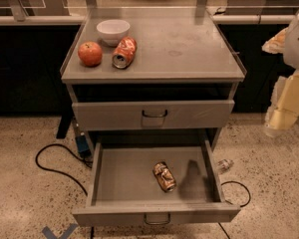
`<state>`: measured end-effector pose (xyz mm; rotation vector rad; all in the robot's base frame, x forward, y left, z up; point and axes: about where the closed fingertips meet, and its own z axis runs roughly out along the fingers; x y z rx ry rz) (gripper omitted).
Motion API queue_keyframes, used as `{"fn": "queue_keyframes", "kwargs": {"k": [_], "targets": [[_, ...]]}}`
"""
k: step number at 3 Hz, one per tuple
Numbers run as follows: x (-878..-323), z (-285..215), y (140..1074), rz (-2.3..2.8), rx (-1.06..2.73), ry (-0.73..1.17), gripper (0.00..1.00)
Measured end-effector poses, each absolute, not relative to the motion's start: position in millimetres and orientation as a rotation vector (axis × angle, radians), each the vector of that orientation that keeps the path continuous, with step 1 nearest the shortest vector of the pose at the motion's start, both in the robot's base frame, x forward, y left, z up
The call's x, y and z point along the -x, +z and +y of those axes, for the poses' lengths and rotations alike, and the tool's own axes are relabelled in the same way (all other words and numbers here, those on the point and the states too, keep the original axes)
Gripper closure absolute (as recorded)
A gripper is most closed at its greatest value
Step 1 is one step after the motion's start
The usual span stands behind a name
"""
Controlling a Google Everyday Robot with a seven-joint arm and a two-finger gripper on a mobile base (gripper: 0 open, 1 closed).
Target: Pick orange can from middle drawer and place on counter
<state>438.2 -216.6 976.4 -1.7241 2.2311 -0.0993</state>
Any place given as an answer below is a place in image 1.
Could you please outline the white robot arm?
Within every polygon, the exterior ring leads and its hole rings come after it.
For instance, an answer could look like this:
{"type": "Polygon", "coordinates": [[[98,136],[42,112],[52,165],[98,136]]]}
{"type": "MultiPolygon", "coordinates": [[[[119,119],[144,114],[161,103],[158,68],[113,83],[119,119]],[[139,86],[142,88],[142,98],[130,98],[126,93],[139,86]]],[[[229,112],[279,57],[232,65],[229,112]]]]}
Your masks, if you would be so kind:
{"type": "Polygon", "coordinates": [[[299,12],[287,28],[265,42],[262,50],[281,53],[283,62],[295,69],[290,77],[278,78],[265,116],[265,133],[276,136],[291,128],[299,118],[299,12]]]}

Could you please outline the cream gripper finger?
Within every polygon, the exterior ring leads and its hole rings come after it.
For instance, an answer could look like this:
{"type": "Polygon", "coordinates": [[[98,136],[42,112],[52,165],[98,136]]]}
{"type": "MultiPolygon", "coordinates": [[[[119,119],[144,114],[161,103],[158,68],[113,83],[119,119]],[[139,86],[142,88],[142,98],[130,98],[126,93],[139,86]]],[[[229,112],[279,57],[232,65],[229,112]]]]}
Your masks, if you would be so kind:
{"type": "Polygon", "coordinates": [[[265,116],[265,126],[275,130],[289,129],[298,119],[296,114],[289,111],[279,111],[270,107],[265,116]]]}
{"type": "Polygon", "coordinates": [[[279,101],[279,99],[281,97],[281,94],[283,92],[286,80],[287,80],[286,77],[280,76],[278,78],[277,82],[274,85],[274,89],[273,89],[271,99],[270,99],[271,106],[268,108],[268,112],[270,114],[272,114],[273,111],[277,108],[277,104],[278,104],[278,101],[279,101]]]}

